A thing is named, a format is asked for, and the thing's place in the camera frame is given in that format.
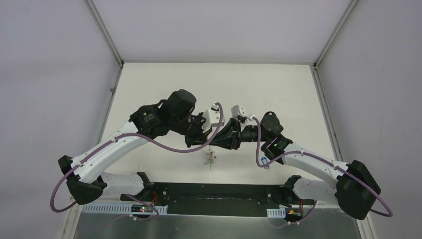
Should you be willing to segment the metal crescent keyring plate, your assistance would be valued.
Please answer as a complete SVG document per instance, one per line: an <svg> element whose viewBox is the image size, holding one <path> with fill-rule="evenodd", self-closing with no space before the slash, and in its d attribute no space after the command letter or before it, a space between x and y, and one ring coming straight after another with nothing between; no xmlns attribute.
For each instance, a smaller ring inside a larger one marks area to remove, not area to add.
<svg viewBox="0 0 422 239"><path fill-rule="evenodd" d="M211 159L212 164L207 165L209 167L209 170L212 170L212 165L214 164L214 161L216 160L217 156L215 154L215 151L211 148L208 149L208 152L206 152L206 159Z"/></svg>

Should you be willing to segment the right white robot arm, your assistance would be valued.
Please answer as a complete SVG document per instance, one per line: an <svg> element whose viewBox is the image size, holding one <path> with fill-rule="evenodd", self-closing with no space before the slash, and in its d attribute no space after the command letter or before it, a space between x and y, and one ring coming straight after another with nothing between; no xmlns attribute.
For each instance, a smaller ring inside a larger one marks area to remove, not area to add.
<svg viewBox="0 0 422 239"><path fill-rule="evenodd" d="M210 145L237 150L243 142L256 142L258 167L268 168L272 163L279 163L317 177L317 180L300 175L289 177L281 189L286 206L299 200L327 202L338 205L349 216L363 220L374 203L381 200L381 189L362 162L346 163L308 151L282 135L284 128L274 112L266 112L262 120L250 120L255 124L242 127L245 118L232 117Z"/></svg>

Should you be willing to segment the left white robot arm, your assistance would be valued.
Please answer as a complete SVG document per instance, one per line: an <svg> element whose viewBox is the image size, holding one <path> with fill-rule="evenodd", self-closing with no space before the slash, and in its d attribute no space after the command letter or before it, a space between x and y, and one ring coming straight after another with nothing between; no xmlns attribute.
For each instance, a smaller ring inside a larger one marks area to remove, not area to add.
<svg viewBox="0 0 422 239"><path fill-rule="evenodd" d="M214 103L205 112L193 115L196 98L180 89L166 100L141 106L106 140L77 157L62 156L59 167L64 181L77 204L85 205L101 196L127 195L147 201L152 184L144 172L121 175L106 173L112 164L129 152L149 142L159 145L155 138L173 131L185 136L187 147L206 138L213 127L223 123L220 104Z"/></svg>

